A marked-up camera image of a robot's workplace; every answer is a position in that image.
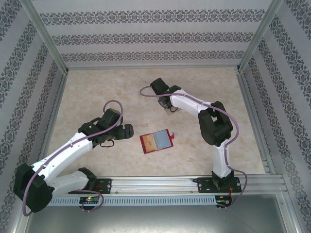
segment wallpaper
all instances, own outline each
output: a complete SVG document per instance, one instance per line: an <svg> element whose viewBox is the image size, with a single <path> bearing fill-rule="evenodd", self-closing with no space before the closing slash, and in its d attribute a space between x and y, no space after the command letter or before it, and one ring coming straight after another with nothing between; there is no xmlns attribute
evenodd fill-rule
<svg viewBox="0 0 311 233"><path fill-rule="evenodd" d="M33 3L67 66L82 69L238 65L271 0Z"/></svg>
<svg viewBox="0 0 311 233"><path fill-rule="evenodd" d="M274 166L311 232L310 4L282 3L244 74Z"/></svg>
<svg viewBox="0 0 311 233"><path fill-rule="evenodd" d="M0 0L0 13L0 233L4 233L15 213L16 169L39 158L63 74L18 0Z"/></svg>

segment marble floor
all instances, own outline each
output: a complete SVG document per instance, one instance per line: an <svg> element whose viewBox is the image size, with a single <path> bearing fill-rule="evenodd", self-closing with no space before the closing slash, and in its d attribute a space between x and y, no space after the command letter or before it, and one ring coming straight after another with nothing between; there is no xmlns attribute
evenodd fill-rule
<svg viewBox="0 0 311 233"><path fill-rule="evenodd" d="M229 147L232 167L248 174L264 173L234 68L228 67L70 71L48 154L67 142L83 123L101 117L108 100L122 103L123 124L133 125L134 136L116 141L111 148L97 146L62 174L85 166L97 176L210 175L212 154L201 137L198 119L183 110L169 116L155 98L139 95L141 87L159 77L199 99L222 102L241 132ZM119 109L114 103L109 107ZM144 154L139 136L164 129L174 132L174 147Z"/></svg>

